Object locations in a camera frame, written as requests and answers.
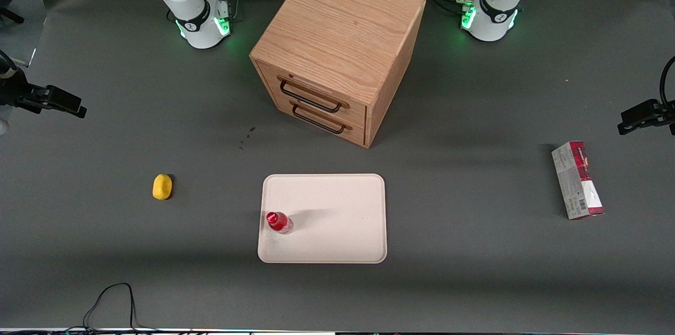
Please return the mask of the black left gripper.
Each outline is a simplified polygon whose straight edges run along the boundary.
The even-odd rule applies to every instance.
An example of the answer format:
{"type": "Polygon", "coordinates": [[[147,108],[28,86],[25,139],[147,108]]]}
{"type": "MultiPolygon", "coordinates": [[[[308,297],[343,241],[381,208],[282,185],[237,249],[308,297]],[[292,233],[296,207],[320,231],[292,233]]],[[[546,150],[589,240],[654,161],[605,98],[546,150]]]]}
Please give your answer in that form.
{"type": "Polygon", "coordinates": [[[671,135],[675,135],[675,110],[673,100],[666,103],[657,99],[644,101],[621,113],[618,124],[619,135],[627,135],[637,129],[653,126],[669,126],[671,135]]]}

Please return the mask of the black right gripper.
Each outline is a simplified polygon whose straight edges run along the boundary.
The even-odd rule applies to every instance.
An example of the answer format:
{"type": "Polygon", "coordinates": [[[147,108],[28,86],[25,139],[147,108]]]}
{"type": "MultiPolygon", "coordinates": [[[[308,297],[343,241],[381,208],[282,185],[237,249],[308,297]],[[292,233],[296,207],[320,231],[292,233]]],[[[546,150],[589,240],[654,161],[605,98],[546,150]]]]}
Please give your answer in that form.
{"type": "Polygon", "coordinates": [[[39,87],[39,85],[27,84],[25,73],[22,69],[9,69],[1,75],[1,105],[27,110],[27,106],[20,101],[21,96],[29,99],[31,104],[39,110],[58,110],[84,119],[87,109],[82,106],[82,99],[61,88],[39,87]]]}

